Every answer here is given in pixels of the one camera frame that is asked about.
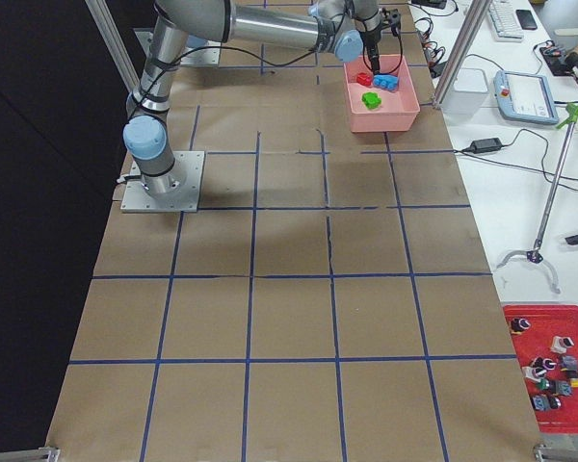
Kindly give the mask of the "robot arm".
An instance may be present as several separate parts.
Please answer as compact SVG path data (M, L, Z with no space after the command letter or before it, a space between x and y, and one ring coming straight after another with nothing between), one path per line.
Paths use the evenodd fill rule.
M188 174L178 164L167 128L174 73L196 52L223 49L231 39L276 44L307 55L331 53L342 63L366 56L381 71L384 30L398 32L401 17L376 1L319 1L307 14L239 5L234 1L158 1L144 71L128 96L123 140L141 174L144 191L165 197L183 189Z

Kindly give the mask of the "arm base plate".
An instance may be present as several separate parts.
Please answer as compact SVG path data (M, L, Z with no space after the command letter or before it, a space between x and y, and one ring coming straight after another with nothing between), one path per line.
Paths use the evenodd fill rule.
M135 161L125 182L120 209L124 213L195 213L200 199L204 151L174 151L168 173L150 177Z
M221 44L207 41L203 44L187 44L181 58L181 67L218 67L221 57Z

